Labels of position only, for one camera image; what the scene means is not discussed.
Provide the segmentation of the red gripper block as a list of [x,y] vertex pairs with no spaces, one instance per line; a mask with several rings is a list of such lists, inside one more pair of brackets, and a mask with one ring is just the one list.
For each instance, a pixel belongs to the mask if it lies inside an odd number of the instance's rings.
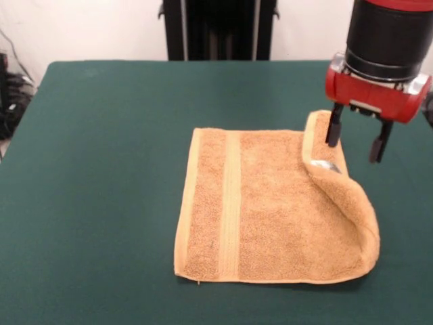
[[380,134],[374,139],[369,153],[370,163],[380,163],[385,153],[394,122],[408,123],[421,108],[421,104],[432,86],[432,77],[420,73],[412,81],[403,83],[383,83],[364,79],[351,72],[344,54],[337,53],[332,58],[325,78],[325,92],[334,101],[326,144],[335,148],[341,134],[341,115],[344,105],[356,106],[382,120]]

